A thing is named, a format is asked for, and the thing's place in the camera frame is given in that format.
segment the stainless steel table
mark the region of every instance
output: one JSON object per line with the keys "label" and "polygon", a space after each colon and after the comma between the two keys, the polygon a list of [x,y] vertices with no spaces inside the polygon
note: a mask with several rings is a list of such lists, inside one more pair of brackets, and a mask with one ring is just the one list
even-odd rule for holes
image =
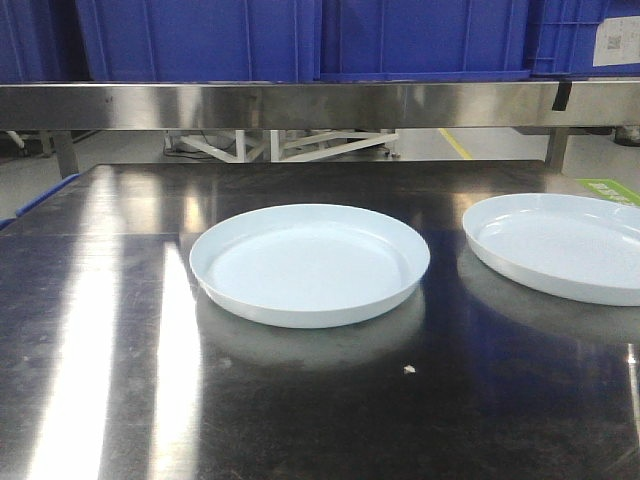
{"label": "stainless steel table", "polygon": [[640,78],[351,84],[0,86],[0,129],[53,130],[60,174],[78,172],[68,130],[551,127],[562,170],[571,126],[640,123]]}
{"label": "stainless steel table", "polygon": [[[94,168],[0,235],[0,478],[638,478],[640,309],[513,284],[460,231],[545,191],[586,194],[534,161]],[[208,301],[198,234],[295,202],[412,225],[421,290],[323,331]]]}

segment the floor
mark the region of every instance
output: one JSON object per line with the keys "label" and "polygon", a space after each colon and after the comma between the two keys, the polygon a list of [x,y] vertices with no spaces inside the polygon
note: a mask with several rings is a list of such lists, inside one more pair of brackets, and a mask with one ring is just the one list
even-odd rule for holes
{"label": "floor", "polygon": [[[396,151],[400,161],[543,159],[547,136],[544,131],[533,133],[524,134],[511,128],[401,130]],[[640,148],[616,145],[611,136],[576,133],[582,134],[569,137],[563,169],[565,175],[572,178],[612,178],[640,192]],[[202,161],[165,155],[164,134],[155,131],[97,132],[78,141],[76,152],[81,172],[100,163]],[[0,219],[14,216],[16,208],[60,181],[55,155],[47,158],[35,154],[18,158],[15,154],[17,149],[10,144],[0,148]],[[371,148],[334,160],[386,159],[381,149]]]}

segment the stainless steel shelf rail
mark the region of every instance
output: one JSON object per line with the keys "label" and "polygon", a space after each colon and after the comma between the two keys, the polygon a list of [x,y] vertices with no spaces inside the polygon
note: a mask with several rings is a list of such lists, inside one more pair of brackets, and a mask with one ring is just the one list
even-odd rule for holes
{"label": "stainless steel shelf rail", "polygon": [[[0,87],[0,130],[542,126],[554,128],[547,164],[555,169],[562,165],[568,127],[625,124],[640,124],[640,78]],[[54,141],[69,157],[63,136],[54,136]],[[65,169],[73,169],[74,162],[63,161]]]}

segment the round tray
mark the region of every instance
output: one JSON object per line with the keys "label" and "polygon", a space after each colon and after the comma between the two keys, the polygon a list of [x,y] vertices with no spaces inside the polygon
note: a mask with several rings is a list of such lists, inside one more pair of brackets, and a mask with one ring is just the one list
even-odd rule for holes
{"label": "round tray", "polygon": [[490,198],[462,219],[473,252],[528,287],[571,300],[640,305],[640,209],[557,194]]}
{"label": "round tray", "polygon": [[194,244],[191,268],[207,295],[250,320],[327,328],[385,313],[429,265],[424,239],[362,208],[297,204],[225,220]]}

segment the blue storage bin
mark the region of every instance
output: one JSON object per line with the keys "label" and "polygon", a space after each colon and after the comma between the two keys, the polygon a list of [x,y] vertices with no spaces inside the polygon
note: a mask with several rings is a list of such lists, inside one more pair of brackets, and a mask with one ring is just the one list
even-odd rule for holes
{"label": "blue storage bin", "polygon": [[0,1],[0,83],[88,78],[73,0]]}
{"label": "blue storage bin", "polygon": [[530,4],[526,66],[534,75],[640,73],[637,0],[531,0]]}
{"label": "blue storage bin", "polygon": [[99,81],[311,81],[320,0],[76,0]]}
{"label": "blue storage bin", "polygon": [[528,0],[325,0],[320,78],[517,80]]}

